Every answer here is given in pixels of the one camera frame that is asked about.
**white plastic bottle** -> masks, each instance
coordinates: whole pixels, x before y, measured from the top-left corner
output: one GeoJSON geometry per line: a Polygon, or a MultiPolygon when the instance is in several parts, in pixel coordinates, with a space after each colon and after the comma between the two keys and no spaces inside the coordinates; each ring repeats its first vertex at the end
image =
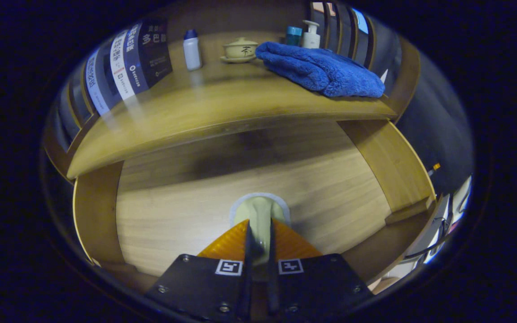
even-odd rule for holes
{"type": "Polygon", "coordinates": [[[199,38],[197,31],[189,29],[183,38],[183,50],[185,52],[185,61],[189,71],[201,68],[201,53],[199,52],[199,38]]]}
{"type": "Polygon", "coordinates": [[[308,31],[302,33],[302,47],[304,48],[318,48],[320,47],[320,35],[316,34],[316,27],[320,25],[314,21],[303,20],[304,24],[308,25],[308,31]]]}

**blue towel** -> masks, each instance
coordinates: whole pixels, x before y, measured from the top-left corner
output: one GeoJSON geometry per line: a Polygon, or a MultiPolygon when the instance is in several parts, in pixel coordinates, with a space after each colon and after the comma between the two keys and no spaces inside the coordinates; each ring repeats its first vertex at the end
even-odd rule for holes
{"type": "Polygon", "coordinates": [[[259,45],[255,53],[269,70],[324,96],[380,98],[384,93],[384,84],[376,74],[328,49],[267,41],[259,45]]]}

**white pump dispenser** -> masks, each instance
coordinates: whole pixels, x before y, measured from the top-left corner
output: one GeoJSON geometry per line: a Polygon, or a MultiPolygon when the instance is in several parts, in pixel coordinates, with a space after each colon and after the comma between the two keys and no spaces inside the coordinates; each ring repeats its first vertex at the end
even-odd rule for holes
{"type": "Polygon", "coordinates": [[[320,35],[316,34],[316,27],[319,27],[320,25],[310,20],[303,20],[302,22],[308,25],[308,31],[302,33],[302,47],[320,47],[320,35]]]}

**book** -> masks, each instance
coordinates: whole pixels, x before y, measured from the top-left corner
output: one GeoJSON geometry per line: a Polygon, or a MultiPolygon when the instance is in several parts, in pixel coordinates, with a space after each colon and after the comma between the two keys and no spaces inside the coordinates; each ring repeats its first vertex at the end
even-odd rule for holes
{"type": "Polygon", "coordinates": [[[173,70],[166,34],[167,20],[148,18],[142,21],[138,35],[138,53],[149,88],[173,70]]]}
{"type": "Polygon", "coordinates": [[[144,92],[150,87],[145,79],[141,59],[139,57],[138,39],[141,25],[142,22],[138,22],[129,29],[127,39],[125,40],[125,51],[123,52],[125,68],[127,69],[127,75],[129,75],[131,79],[131,87],[135,94],[144,92]]]}
{"type": "Polygon", "coordinates": [[[112,42],[113,39],[109,39],[99,46],[88,58],[85,69],[89,96],[99,116],[107,114],[121,101],[121,94],[113,80],[109,59],[112,42]]]}
{"type": "Polygon", "coordinates": [[[65,127],[67,134],[69,134],[70,142],[73,141],[75,136],[78,134],[80,128],[74,120],[74,116],[71,112],[70,101],[69,101],[69,92],[68,92],[68,82],[64,84],[61,88],[61,92],[59,94],[59,117],[61,119],[61,123],[65,127]]]}
{"type": "Polygon", "coordinates": [[[78,65],[78,67],[74,70],[73,74],[71,74],[71,88],[70,88],[70,98],[71,104],[73,108],[77,111],[77,113],[83,118],[83,122],[85,123],[91,117],[91,107],[88,107],[82,91],[81,84],[81,75],[84,74],[86,62],[82,62],[82,64],[78,65]]]}
{"type": "Polygon", "coordinates": [[[119,90],[119,94],[121,94],[121,98],[123,100],[130,98],[135,95],[135,91],[131,86],[131,81],[129,80],[129,75],[127,75],[127,69],[125,68],[125,59],[123,58],[123,45],[125,39],[127,38],[127,31],[122,31],[115,39],[113,39],[113,43],[111,45],[111,72],[113,72],[113,80],[115,80],[115,85],[117,85],[117,90],[119,90]]]}
{"type": "Polygon", "coordinates": [[[172,71],[166,27],[166,20],[148,19],[127,32],[123,60],[135,94],[148,90],[172,71]]]}

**orange object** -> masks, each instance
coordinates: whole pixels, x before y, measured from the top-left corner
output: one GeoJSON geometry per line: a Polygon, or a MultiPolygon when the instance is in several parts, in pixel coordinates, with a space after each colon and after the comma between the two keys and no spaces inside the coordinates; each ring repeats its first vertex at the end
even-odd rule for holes
{"type": "MultiPolygon", "coordinates": [[[[223,233],[209,247],[199,253],[199,257],[213,259],[239,260],[245,259],[246,219],[223,233]]],[[[272,219],[275,227],[275,260],[303,259],[322,256],[308,241],[284,223],[272,219]]]]}
{"type": "Polygon", "coordinates": [[[246,228],[248,223],[249,220],[246,219],[230,228],[197,256],[243,261],[245,259],[246,228]]]}
{"type": "Polygon", "coordinates": [[[272,224],[275,226],[276,261],[322,256],[320,251],[284,223],[272,219],[272,224]]]}

